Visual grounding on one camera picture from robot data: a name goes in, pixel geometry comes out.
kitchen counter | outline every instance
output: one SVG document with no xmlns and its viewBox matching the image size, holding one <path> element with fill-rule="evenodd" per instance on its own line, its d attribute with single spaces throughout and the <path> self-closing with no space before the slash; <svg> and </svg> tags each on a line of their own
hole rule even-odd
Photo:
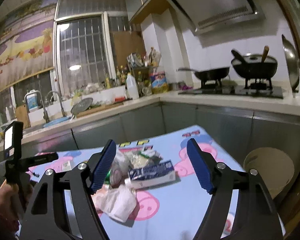
<svg viewBox="0 0 300 240">
<path fill-rule="evenodd" d="M 179 95 L 178 92 L 171 91 L 164 94 L 156 94 L 148 97 L 142 97 L 137 100 L 128 101 L 122 106 L 33 131 L 23 136 L 22 144 L 157 102 L 235 107 L 300 116 L 300 98 L 293 98 L 292 92 L 284 89 L 283 96 L 284 99 L 223 95 Z M 0 144 L 0 152 L 2 150 L 3 143 Z"/>
</svg>

wooden spatula handle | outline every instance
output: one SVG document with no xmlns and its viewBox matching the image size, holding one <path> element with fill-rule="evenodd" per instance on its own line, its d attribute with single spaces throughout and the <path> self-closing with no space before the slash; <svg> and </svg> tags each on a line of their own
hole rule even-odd
<svg viewBox="0 0 300 240">
<path fill-rule="evenodd" d="M 265 46 L 261 57 L 261 63 L 263 63 L 266 60 L 268 52 L 269 52 L 269 46 Z"/>
</svg>

handheld camera screen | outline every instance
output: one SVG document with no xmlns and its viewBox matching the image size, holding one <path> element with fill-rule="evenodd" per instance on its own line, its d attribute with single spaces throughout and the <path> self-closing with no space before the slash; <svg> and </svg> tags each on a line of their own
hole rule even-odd
<svg viewBox="0 0 300 240">
<path fill-rule="evenodd" d="M 4 135 L 4 149 L 5 150 L 12 146 L 12 129 L 13 129 L 13 126 L 10 127 L 8 130 L 6 130 L 6 132 L 5 132 L 5 135 Z"/>
</svg>

table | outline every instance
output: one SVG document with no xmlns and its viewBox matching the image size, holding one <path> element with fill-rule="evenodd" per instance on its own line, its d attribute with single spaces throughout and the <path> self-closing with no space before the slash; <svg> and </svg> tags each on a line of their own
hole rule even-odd
<svg viewBox="0 0 300 240">
<path fill-rule="evenodd" d="M 210 152 L 217 162 L 222 161 L 233 170 L 243 171 L 242 167 L 202 127 L 197 125 L 158 137 L 118 145 L 122 152 L 144 147 L 157 150 L 163 160 L 172 161 L 180 179 L 161 187 L 138 190 L 137 207 L 124 224 L 99 213 L 100 220 L 111 240 L 193 239 L 207 210 L 211 195 L 200 187 L 186 154 L 186 143 L 190 138 L 194 138 L 202 150 Z M 101 150 L 102 147 L 58 152 L 58 160 L 32 169 L 40 174 L 39 178 L 32 177 L 32 179 L 39 181 L 44 171 L 49 168 L 56 172 L 62 171 L 63 163 L 70 162 L 73 168 Z M 80 236 L 70 194 L 66 192 L 65 195 L 72 233 Z M 235 214 L 237 199 L 238 190 L 234 190 L 230 214 Z"/>
</svg>

screw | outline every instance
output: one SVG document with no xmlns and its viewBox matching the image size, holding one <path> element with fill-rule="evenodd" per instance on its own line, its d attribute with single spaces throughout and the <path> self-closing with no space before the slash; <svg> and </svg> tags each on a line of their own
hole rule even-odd
<svg viewBox="0 0 300 240">
<path fill-rule="evenodd" d="M 255 169 L 251 169 L 250 174 L 256 176 L 258 174 L 258 171 Z"/>
<path fill-rule="evenodd" d="M 223 170 L 226 167 L 226 165 L 224 163 L 217 163 L 217 167 Z"/>
<path fill-rule="evenodd" d="M 78 165 L 78 169 L 79 169 L 79 170 L 84 170 L 86 167 L 87 167 L 87 165 L 86 165 L 85 163 L 80 163 L 80 164 Z"/>
<path fill-rule="evenodd" d="M 46 170 L 46 175 L 51 175 L 53 173 L 53 170 L 52 169 L 48 169 L 48 170 Z"/>
</svg>

